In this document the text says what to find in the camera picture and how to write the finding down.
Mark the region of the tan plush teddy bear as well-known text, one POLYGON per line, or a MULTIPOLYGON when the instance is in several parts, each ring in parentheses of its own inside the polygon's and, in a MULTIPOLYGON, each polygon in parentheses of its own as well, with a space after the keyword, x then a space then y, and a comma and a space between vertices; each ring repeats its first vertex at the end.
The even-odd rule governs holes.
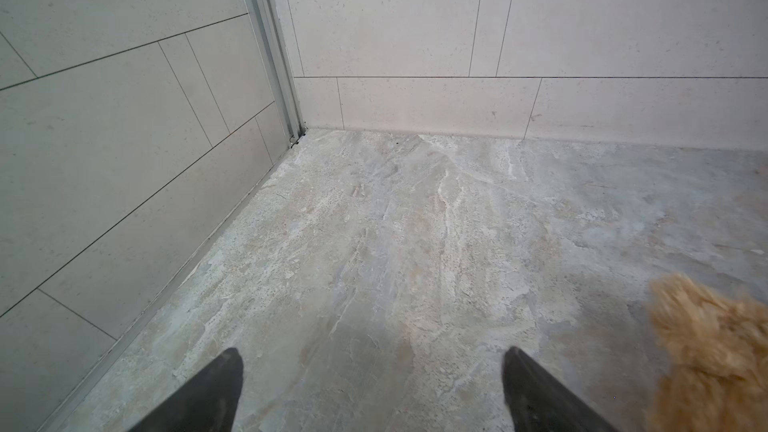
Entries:
POLYGON ((670 369, 646 412, 647 430, 766 430, 766 304, 682 274, 652 281, 650 291, 650 322, 670 369))

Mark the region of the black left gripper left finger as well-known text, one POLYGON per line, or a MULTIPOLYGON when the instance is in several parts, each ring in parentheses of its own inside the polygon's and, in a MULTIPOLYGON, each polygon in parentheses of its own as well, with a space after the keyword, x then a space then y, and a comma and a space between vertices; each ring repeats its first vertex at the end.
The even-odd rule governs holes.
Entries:
POLYGON ((129 429, 130 432, 232 430, 244 362, 230 347, 129 429))

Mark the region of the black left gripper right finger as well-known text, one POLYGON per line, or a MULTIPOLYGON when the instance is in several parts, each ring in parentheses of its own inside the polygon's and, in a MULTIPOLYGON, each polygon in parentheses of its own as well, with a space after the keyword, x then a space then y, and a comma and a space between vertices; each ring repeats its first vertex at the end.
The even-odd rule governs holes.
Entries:
POLYGON ((518 347, 503 356, 502 385, 515 431, 617 431, 518 347))

